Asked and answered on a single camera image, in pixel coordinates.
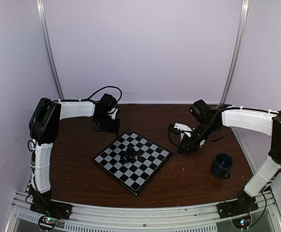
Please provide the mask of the black grey chessboard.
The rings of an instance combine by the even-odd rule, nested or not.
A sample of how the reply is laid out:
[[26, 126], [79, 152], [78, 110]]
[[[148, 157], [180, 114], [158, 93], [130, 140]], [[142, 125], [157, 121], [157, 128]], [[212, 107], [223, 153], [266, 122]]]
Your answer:
[[171, 156], [171, 151], [128, 129], [93, 157], [92, 162], [138, 196]]

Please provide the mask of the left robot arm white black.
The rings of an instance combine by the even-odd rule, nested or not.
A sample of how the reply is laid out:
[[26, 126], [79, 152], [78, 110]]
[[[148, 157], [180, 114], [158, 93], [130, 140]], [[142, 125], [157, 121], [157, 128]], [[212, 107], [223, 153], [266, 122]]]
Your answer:
[[33, 202], [46, 215], [56, 207], [51, 200], [50, 155], [63, 119], [90, 117], [100, 130], [117, 134], [120, 126], [118, 100], [104, 94], [98, 101], [87, 99], [51, 100], [41, 98], [29, 122], [31, 147], [31, 194]]

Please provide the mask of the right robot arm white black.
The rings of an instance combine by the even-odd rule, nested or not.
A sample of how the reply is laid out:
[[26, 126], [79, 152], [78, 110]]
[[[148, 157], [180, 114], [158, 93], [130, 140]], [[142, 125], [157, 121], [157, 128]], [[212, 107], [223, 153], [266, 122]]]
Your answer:
[[180, 136], [179, 144], [175, 145], [178, 153], [200, 150], [208, 137], [223, 127], [253, 131], [271, 139], [266, 159], [234, 201], [234, 210], [244, 213], [251, 207], [253, 198], [281, 172], [281, 109], [261, 110], [231, 104], [210, 107], [203, 100], [198, 100], [189, 107], [189, 112], [198, 122], [196, 127], [182, 123], [169, 126], [170, 133]]

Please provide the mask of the pile of black chess pieces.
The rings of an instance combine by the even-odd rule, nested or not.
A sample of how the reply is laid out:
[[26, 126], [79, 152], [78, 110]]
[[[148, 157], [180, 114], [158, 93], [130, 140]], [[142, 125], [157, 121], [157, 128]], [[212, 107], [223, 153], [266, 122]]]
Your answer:
[[125, 163], [134, 163], [136, 160], [140, 160], [141, 154], [132, 147], [128, 147], [125, 151], [120, 153], [120, 161]]

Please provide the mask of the dark blue mug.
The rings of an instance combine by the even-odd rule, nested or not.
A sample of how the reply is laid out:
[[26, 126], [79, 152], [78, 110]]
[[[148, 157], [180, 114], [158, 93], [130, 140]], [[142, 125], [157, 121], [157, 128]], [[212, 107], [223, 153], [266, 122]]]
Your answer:
[[211, 174], [217, 178], [228, 179], [231, 177], [230, 169], [232, 165], [233, 159], [229, 154], [219, 153], [211, 165]]

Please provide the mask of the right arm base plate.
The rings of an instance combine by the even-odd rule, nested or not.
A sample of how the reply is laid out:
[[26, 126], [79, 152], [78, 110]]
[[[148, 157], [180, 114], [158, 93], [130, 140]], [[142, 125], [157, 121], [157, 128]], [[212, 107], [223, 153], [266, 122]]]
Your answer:
[[216, 205], [220, 219], [227, 217], [234, 217], [242, 214], [247, 214], [250, 211], [257, 210], [258, 204], [256, 202], [240, 204], [238, 200], [222, 201]]

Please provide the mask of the aluminium front rail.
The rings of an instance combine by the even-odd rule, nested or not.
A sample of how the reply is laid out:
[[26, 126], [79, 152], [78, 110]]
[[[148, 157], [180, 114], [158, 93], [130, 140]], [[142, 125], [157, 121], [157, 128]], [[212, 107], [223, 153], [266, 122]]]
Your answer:
[[251, 216], [250, 232], [281, 232], [281, 213], [272, 191], [256, 196], [258, 209], [221, 218], [218, 203], [160, 208], [118, 208], [72, 204], [58, 232], [237, 232], [234, 223]]

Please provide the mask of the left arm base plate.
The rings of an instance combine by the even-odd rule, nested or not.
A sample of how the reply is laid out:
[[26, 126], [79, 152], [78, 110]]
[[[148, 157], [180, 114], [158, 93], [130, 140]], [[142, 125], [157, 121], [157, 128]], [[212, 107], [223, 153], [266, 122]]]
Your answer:
[[30, 210], [56, 219], [69, 219], [72, 211], [72, 205], [54, 201], [50, 201], [49, 204], [33, 201], [30, 206]]

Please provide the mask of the left aluminium frame post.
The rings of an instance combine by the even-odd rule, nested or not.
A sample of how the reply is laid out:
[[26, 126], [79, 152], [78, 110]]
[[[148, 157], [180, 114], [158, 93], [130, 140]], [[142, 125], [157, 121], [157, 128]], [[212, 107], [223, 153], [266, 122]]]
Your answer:
[[56, 69], [56, 64], [55, 64], [55, 59], [51, 47], [51, 41], [50, 41], [50, 36], [49, 36], [49, 31], [48, 31], [48, 25], [47, 25], [47, 19], [46, 19], [46, 12], [45, 12], [45, 7], [44, 7], [44, 1], [43, 0], [36, 0], [37, 4], [37, 11], [39, 15], [39, 20], [42, 28], [42, 34], [43, 34], [43, 39], [44, 39], [44, 45], [47, 53], [47, 60], [48, 64], [50, 67], [52, 79], [55, 84], [55, 89], [57, 91], [57, 94], [60, 99], [64, 99], [64, 94], [62, 90], [62, 86], [58, 77], [57, 69]]

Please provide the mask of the aluminium frame post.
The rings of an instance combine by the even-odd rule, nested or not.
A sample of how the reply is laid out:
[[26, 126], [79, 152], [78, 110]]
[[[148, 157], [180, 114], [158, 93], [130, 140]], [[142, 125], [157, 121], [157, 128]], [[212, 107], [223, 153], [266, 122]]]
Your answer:
[[233, 55], [230, 63], [230, 67], [228, 70], [228, 75], [225, 83], [225, 87], [222, 93], [222, 97], [220, 100], [220, 104], [223, 104], [226, 102], [227, 96], [229, 94], [231, 84], [235, 75], [236, 67], [239, 61], [239, 55], [240, 55], [240, 49], [242, 47], [242, 43], [244, 40], [244, 35], [246, 31], [246, 25], [248, 20], [248, 13], [249, 13], [249, 0], [242, 0], [241, 1], [241, 10], [239, 14], [239, 23], [238, 23], [238, 29], [237, 29], [237, 35], [235, 39], [235, 45], [233, 50]]
[[49, 31], [48, 31], [48, 25], [47, 25], [47, 19], [46, 19], [46, 12], [45, 12], [45, 7], [44, 7], [44, 1], [43, 0], [36, 0], [37, 4], [37, 11], [39, 15], [39, 20], [42, 28], [42, 34], [43, 34], [43, 39], [44, 39], [44, 45], [47, 53], [47, 60], [48, 64], [50, 67], [52, 79], [55, 84], [55, 89], [57, 91], [57, 94], [60, 99], [64, 99], [64, 94], [62, 90], [62, 86], [58, 77], [57, 69], [56, 69], [56, 64], [55, 64], [55, 59], [51, 47], [51, 41], [50, 41], [50, 36], [49, 36]]

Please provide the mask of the right aluminium frame post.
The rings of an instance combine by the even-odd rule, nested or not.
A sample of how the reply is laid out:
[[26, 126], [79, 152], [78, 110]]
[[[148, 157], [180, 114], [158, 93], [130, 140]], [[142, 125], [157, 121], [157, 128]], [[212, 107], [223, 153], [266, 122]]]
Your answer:
[[246, 31], [246, 25], [248, 20], [248, 13], [249, 13], [249, 0], [242, 0], [241, 1], [241, 10], [239, 14], [239, 23], [238, 23], [238, 29], [237, 29], [237, 35], [235, 39], [235, 45], [233, 50], [233, 55], [230, 63], [230, 67], [228, 70], [228, 75], [225, 83], [225, 87], [222, 93], [222, 97], [220, 100], [220, 104], [223, 104], [226, 102], [227, 96], [229, 94], [231, 84], [235, 75], [236, 67], [239, 61], [239, 55], [240, 55], [240, 49], [242, 47], [242, 43], [244, 40], [244, 35]]

